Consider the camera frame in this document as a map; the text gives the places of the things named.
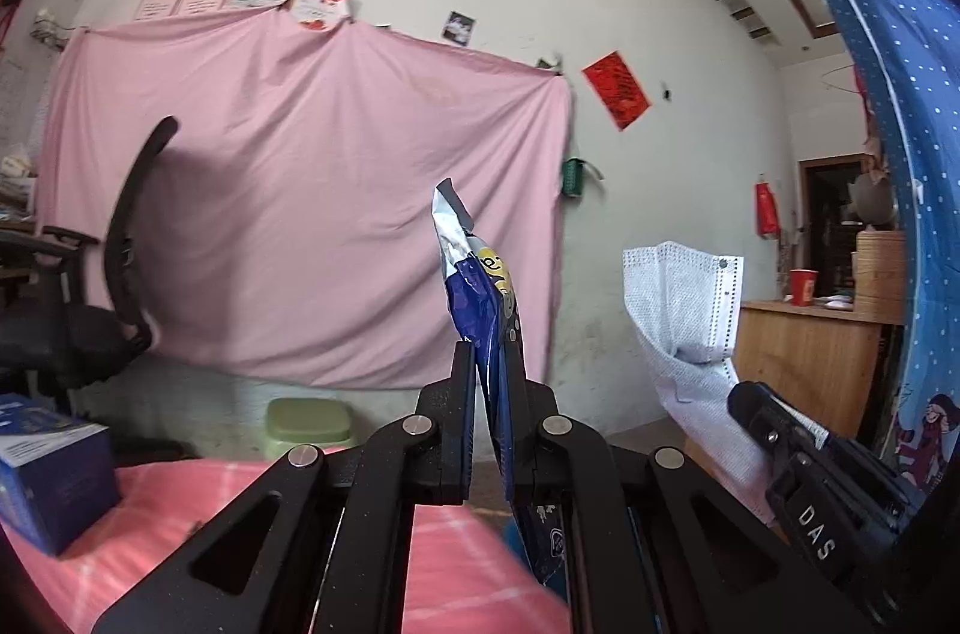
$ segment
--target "red cup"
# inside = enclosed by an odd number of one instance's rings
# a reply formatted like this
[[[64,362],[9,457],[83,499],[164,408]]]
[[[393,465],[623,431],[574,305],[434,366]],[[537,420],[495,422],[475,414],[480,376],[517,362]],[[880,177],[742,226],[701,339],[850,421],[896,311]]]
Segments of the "red cup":
[[[813,286],[817,283],[817,271],[795,268],[790,271],[790,303],[794,306],[809,306],[813,303]]]

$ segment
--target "pink cloth hanging on wall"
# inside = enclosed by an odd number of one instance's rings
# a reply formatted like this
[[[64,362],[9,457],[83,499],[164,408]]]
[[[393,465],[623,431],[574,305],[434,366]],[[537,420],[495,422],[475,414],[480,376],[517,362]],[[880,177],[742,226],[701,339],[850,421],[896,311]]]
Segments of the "pink cloth hanging on wall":
[[[155,349],[419,387],[449,374],[457,338],[430,218],[449,175],[510,266],[542,380],[569,107],[549,71],[366,23],[318,34],[277,9],[85,31],[61,60],[38,212],[102,238],[133,157],[176,116],[133,226]],[[88,296],[109,305],[100,256]]]

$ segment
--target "metal pivot screw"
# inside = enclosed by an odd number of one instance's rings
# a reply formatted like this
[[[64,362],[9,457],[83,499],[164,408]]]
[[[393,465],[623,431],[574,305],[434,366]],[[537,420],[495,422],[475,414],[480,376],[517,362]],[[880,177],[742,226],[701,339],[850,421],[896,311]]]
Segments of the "metal pivot screw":
[[[403,421],[403,430],[411,436],[420,436],[433,427],[433,421],[426,415],[410,415]]]
[[[677,447],[661,447],[656,451],[654,460],[664,469],[680,469],[680,466],[683,466],[683,452],[677,450]]]
[[[298,469],[304,469],[319,457],[320,450],[317,450],[314,445],[296,445],[293,450],[287,453],[287,461],[290,462],[291,466],[296,466]]]
[[[563,436],[573,430],[573,423],[563,415],[550,415],[544,420],[544,430],[551,436]]]

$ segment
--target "doorway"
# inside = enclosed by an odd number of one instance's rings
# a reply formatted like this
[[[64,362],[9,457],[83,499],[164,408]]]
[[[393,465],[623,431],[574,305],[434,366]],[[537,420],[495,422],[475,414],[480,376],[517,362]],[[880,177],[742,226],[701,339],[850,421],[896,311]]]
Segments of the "doorway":
[[[856,234],[863,223],[848,219],[848,185],[863,173],[864,154],[800,161],[803,202],[803,267],[817,271],[815,295],[853,290]]]

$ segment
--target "green plastic stool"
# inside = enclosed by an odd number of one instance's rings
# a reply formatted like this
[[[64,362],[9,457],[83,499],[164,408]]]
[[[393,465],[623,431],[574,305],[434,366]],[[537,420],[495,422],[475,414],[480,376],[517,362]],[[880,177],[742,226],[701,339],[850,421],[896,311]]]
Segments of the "green plastic stool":
[[[277,460],[296,445],[333,450],[356,445],[347,407],[332,399],[274,399],[267,404],[267,460]]]

